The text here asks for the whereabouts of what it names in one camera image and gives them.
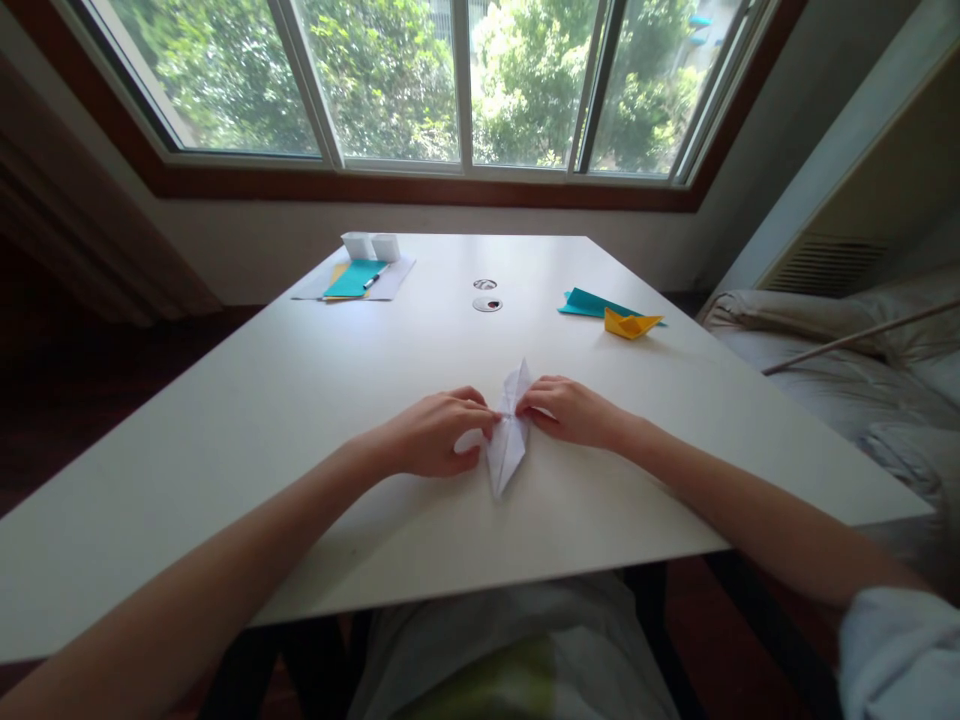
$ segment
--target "wooden stick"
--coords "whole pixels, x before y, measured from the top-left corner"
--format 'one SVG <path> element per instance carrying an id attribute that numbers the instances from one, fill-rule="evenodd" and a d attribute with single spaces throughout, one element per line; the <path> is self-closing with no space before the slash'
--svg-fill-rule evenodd
<path id="1" fill-rule="evenodd" d="M 884 323 L 883 325 L 877 325 L 876 327 L 872 327 L 869 330 L 863 330 L 861 332 L 854 333 L 853 335 L 847 335 L 847 337 L 845 338 L 834 340 L 831 343 L 827 343 L 826 345 L 821 345 L 818 348 L 814 348 L 813 350 L 805 352 L 801 355 L 797 355 L 795 358 L 791 358 L 790 360 L 784 360 L 782 363 L 772 365 L 768 367 L 766 370 L 763 370 L 762 372 L 764 375 L 773 375 L 774 373 L 787 369 L 791 365 L 796 365 L 798 362 L 803 362 L 804 360 L 809 360 L 810 358 L 817 357 L 818 355 L 823 355 L 826 352 L 830 352 L 831 350 L 836 350 L 837 348 L 844 347 L 845 345 L 854 343 L 857 340 L 863 340 L 865 338 L 872 337 L 877 333 L 882 333 L 882 332 L 886 332 L 887 330 L 893 330 L 894 328 L 902 327 L 904 325 L 909 325 L 910 323 L 916 322 L 917 320 L 923 320 L 924 318 L 928 318 L 932 315 L 939 315 L 940 313 L 946 312 L 947 310 L 952 310 L 955 307 L 960 307 L 960 298 L 951 300 L 950 302 L 943 303 L 942 305 L 937 305 L 927 310 L 923 310 L 922 312 L 909 315 L 905 318 L 900 318 L 899 320 L 891 320 L 888 323 Z"/>

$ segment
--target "chair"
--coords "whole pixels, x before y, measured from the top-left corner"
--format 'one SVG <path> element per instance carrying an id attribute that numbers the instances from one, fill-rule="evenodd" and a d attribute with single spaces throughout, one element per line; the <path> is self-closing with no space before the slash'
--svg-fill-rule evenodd
<path id="1" fill-rule="evenodd" d="M 810 647 L 751 566 L 733 550 L 711 553 L 704 559 L 810 714 L 820 720 L 842 718 L 833 671 Z M 667 562 L 626 568 L 624 583 L 633 592 L 637 620 L 678 714 L 683 720 L 705 719 L 707 715 L 667 633 Z M 305 718 L 344 717 L 363 672 L 372 616 L 369 610 L 354 615 L 349 652 L 332 617 L 244 630 L 224 654 L 200 710 L 200 720 L 256 720 L 278 656 L 283 657 L 290 673 Z"/>

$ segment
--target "person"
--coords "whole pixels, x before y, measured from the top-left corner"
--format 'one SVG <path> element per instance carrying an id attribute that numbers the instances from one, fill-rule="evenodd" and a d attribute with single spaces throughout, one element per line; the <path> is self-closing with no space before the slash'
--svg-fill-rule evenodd
<path id="1" fill-rule="evenodd" d="M 847 609 L 847 717 L 956 717 L 960 614 L 869 540 L 567 378 L 540 378 L 516 412 L 635 463 L 771 575 Z M 350 440 L 47 660 L 0 718 L 162 716 L 361 495 L 398 473 L 470 470 L 480 449 L 456 441 L 500 419 L 464 387 Z M 613 573 L 470 593 L 379 612 L 350 716 L 670 717 L 651 662 Z"/>

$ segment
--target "white table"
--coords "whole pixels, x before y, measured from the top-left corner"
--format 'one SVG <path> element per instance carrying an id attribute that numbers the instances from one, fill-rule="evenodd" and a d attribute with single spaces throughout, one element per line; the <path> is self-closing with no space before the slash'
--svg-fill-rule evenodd
<path id="1" fill-rule="evenodd" d="M 0 522 L 0 661 L 57 650 L 423 395 L 472 384 L 496 402 L 524 356 L 535 376 L 578 379 L 843 522 L 929 512 L 588 238 L 400 243 L 417 264 L 393 302 L 292 301 L 291 289 Z M 476 290 L 479 278 L 499 286 Z M 558 313 L 574 286 L 669 327 L 629 342 Z M 477 312 L 480 295 L 503 308 Z M 331 528 L 257 622 L 724 547 L 636 467 L 532 430 L 502 504 L 485 463 L 457 480 L 392 478 Z"/>

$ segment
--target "white sleeve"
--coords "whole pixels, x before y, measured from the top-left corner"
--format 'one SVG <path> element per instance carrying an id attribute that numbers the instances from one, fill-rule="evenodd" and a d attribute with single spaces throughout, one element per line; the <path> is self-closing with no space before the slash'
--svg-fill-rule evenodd
<path id="1" fill-rule="evenodd" d="M 916 590 L 872 588 L 840 629 L 848 719 L 960 717 L 960 611 Z"/>

